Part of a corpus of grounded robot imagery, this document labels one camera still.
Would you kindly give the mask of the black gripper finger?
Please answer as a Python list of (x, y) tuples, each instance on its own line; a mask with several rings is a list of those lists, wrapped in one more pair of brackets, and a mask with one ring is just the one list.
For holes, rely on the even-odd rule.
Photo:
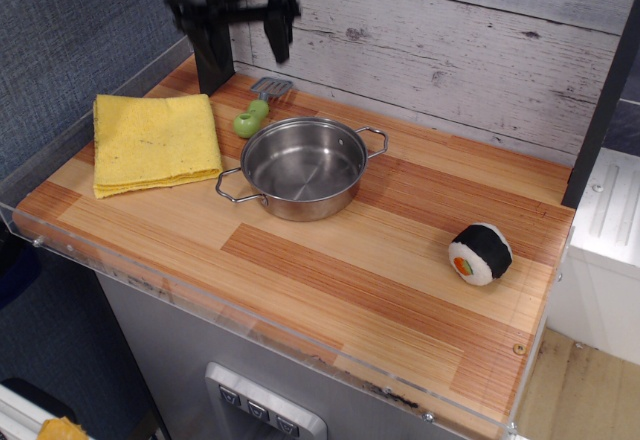
[(286, 63), (293, 42), (293, 23), (301, 16), (298, 0), (268, 0), (263, 25), (275, 61)]
[(215, 75), (225, 68), (225, 42), (218, 26), (209, 18), (205, 7), (193, 4), (172, 6), (176, 26), (190, 39), (194, 50)]

